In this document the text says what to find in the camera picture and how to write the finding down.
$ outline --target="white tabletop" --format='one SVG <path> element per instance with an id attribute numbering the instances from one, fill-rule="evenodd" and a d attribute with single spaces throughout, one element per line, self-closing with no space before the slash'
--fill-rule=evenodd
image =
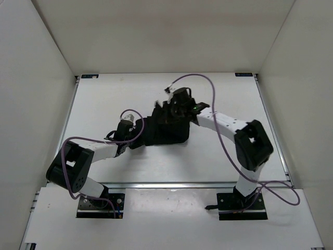
<path id="1" fill-rule="evenodd" d="M 294 202 L 291 190 L 274 189 Z M 123 219 L 76 218 L 78 201 L 60 187 L 44 187 L 24 242 L 58 249 L 271 249 L 323 247 L 302 190 L 289 206 L 263 191 L 268 220 L 219 221 L 215 189 L 126 189 Z"/>
<path id="2" fill-rule="evenodd" d="M 164 89 L 182 73 L 100 74 L 96 79 L 81 79 L 75 96 L 65 138 L 83 136 L 103 139 L 115 130 L 120 113 L 132 108 L 143 116 L 151 115 L 154 102 L 164 101 Z M 274 153 L 262 170 L 260 180 L 286 180 L 268 119 L 254 77 L 234 73 L 205 73 L 216 87 L 215 108 L 244 121 L 262 122 Z M 211 104 L 212 90 L 200 77 L 188 77 L 174 85 L 192 89 L 196 102 Z M 235 146 L 225 143 L 237 162 Z M 187 143 L 127 149 L 120 157 L 92 164 L 89 177 L 98 182 L 234 182 L 233 169 L 215 132 L 191 124 Z"/>

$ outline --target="robotic arm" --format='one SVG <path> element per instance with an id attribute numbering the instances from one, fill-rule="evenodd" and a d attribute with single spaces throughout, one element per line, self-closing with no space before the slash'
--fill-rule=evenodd
<path id="1" fill-rule="evenodd" d="M 76 144 L 68 142 L 65 148 L 66 170 L 73 193 L 107 198 L 108 188 L 87 177 L 90 165 L 98 160 L 118 157 L 127 147 L 135 149 L 142 145 L 162 145 L 183 143 L 189 137 L 189 124 L 216 131 L 214 117 L 220 134 L 235 143 L 237 159 L 241 164 L 241 172 L 249 179 L 257 181 L 261 169 L 273 152 L 267 134 L 261 123 L 241 121 L 219 112 L 213 111 L 206 103 L 196 103 L 191 96 L 191 89 L 182 87 L 175 91 L 166 90 L 169 100 L 161 106 L 155 103 L 152 115 L 144 118 L 144 130 L 140 137 L 132 143 L 123 144 Z M 129 115 L 118 124 L 117 130 L 108 134 L 108 140 L 125 141 L 139 134 L 143 121 L 137 120 L 134 126 L 134 117 Z M 46 178 L 67 188 L 62 171 L 60 152 L 49 167 Z M 240 176 L 234 194 L 242 204 L 248 204 L 254 197 L 257 184 Z M 91 201 L 96 207 L 103 206 L 101 201 Z"/>

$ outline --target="wall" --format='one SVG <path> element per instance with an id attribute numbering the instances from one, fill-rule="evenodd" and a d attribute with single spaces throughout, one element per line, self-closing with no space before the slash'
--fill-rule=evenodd
<path id="1" fill-rule="evenodd" d="M 0 4 L 0 249 L 18 249 L 75 78 L 29 0 Z"/>
<path id="2" fill-rule="evenodd" d="M 75 74 L 258 72 L 294 0 L 33 0 Z"/>
<path id="3" fill-rule="evenodd" d="M 327 249 L 333 249 L 333 2 L 297 0 L 260 70 L 261 88 Z"/>

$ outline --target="purple cable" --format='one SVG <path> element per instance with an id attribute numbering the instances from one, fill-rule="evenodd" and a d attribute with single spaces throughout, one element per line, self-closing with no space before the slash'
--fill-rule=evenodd
<path id="1" fill-rule="evenodd" d="M 224 142 L 223 142 L 223 139 L 222 139 L 222 136 L 220 134 L 220 130 L 219 130 L 219 126 L 217 124 L 217 120 L 216 120 L 216 113 L 215 113 L 215 87 L 214 87 L 214 84 L 213 82 L 208 78 L 206 77 L 205 75 L 203 74 L 198 74 L 198 73 L 191 73 L 191 74 L 186 74 L 184 76 L 181 76 L 179 78 L 177 78 L 176 80 L 174 80 L 170 86 L 172 86 L 175 82 L 179 81 L 180 79 L 184 78 L 184 77 L 189 77 L 189 76 L 199 76 L 199 77 L 203 77 L 205 78 L 207 81 L 209 81 L 210 85 L 212 86 L 212 91 L 213 91 L 213 99 L 212 99 L 212 112 L 213 112 L 213 118 L 214 118 L 214 125 L 215 125 L 215 129 L 216 129 L 216 132 L 217 132 L 217 136 L 219 137 L 219 140 L 220 140 L 220 143 L 221 143 L 221 146 L 223 148 L 223 151 L 225 153 L 225 155 L 227 156 L 228 160 L 230 161 L 230 163 L 233 165 L 233 167 L 236 169 L 236 171 L 244 178 L 246 179 L 247 181 L 250 181 L 252 183 L 258 183 L 259 185 L 261 185 L 261 187 L 257 190 L 257 193 L 252 201 L 252 203 L 244 208 L 244 209 L 240 209 L 240 210 L 233 210 L 233 211 L 225 211 L 225 212 L 220 212 L 222 214 L 231 214 L 231 213 L 237 213 L 237 212 L 243 212 L 245 211 L 246 209 L 250 208 L 254 202 L 258 199 L 259 197 L 259 194 L 261 192 L 261 190 L 263 188 L 266 188 L 268 191 L 270 191 L 272 194 L 274 194 L 275 196 L 277 196 L 279 199 L 281 199 L 282 201 L 284 201 L 285 203 L 291 205 L 291 206 L 298 206 L 301 202 L 301 198 L 300 196 L 298 195 L 298 193 L 295 191 L 295 189 L 291 186 L 289 186 L 287 183 L 284 183 L 283 181 L 267 181 L 265 183 L 263 182 L 259 182 L 259 181 L 254 181 L 254 180 L 251 180 L 250 178 L 248 178 L 246 175 L 244 175 L 240 169 L 236 166 L 236 164 L 234 163 L 234 161 L 232 160 L 230 154 L 228 153 L 225 145 L 224 145 Z M 291 189 L 296 197 L 297 197 L 297 202 L 296 203 L 291 203 L 289 201 L 287 201 L 286 199 L 284 199 L 283 197 L 281 197 L 280 195 L 278 195 L 277 193 L 275 193 L 272 189 L 270 189 L 269 187 L 267 187 L 268 184 L 271 184 L 271 183 L 280 183 L 280 184 L 283 184 L 285 186 L 287 186 L 289 189 Z"/>
<path id="2" fill-rule="evenodd" d="M 74 196 L 73 194 L 73 191 L 72 191 L 72 188 L 70 186 L 70 183 L 69 183 L 69 179 L 68 179 L 68 174 L 67 174 L 67 169 L 66 169 L 66 162 L 65 162 L 65 146 L 66 146 L 66 143 L 69 142 L 70 140 L 74 140 L 74 139 L 77 139 L 77 140 L 84 140 L 84 141 L 89 141 L 89 142 L 97 142 L 97 143 L 106 143 L 106 144 L 117 144 L 117 143 L 130 143 L 130 142 L 133 142 L 135 141 L 136 139 L 138 139 L 138 137 L 142 134 L 142 132 L 144 131 L 144 128 L 145 128 L 145 123 L 144 123 L 144 118 L 142 117 L 142 115 L 136 111 L 136 110 L 133 110 L 133 109 L 126 109 L 125 111 L 123 111 L 120 115 L 120 118 L 122 118 L 123 114 L 127 111 L 132 111 L 132 112 L 135 112 L 136 114 L 138 114 L 142 120 L 142 128 L 139 132 L 139 134 L 131 139 L 131 140 L 127 140 L 127 141 L 112 141 L 112 142 L 109 142 L 109 141 L 99 141 L 99 140 L 94 140 L 94 139 L 89 139 L 89 138 L 84 138 L 84 137 L 79 137 L 79 136 L 73 136 L 73 137 L 69 137 L 67 138 L 62 146 L 61 146 L 61 149 L 60 149 L 60 156 L 61 156 L 61 164 L 62 164 L 62 170 L 63 170 L 63 176 L 65 178 L 65 182 L 66 182 L 66 187 L 67 187 L 67 190 L 69 192 L 69 195 L 72 197 L 72 199 L 77 199 L 79 198 L 80 196 L 84 196 L 84 197 L 87 197 L 89 199 L 95 199 L 97 201 L 106 201 L 108 202 L 111 207 L 112 207 L 112 210 L 113 210 L 113 216 L 114 218 L 116 218 L 116 210 L 114 208 L 114 205 L 113 203 L 109 200 L 109 199 L 106 199 L 106 198 L 98 198 L 98 197 L 92 197 L 92 196 L 89 196 L 89 195 L 84 195 L 84 194 L 78 194 L 77 196 Z"/>

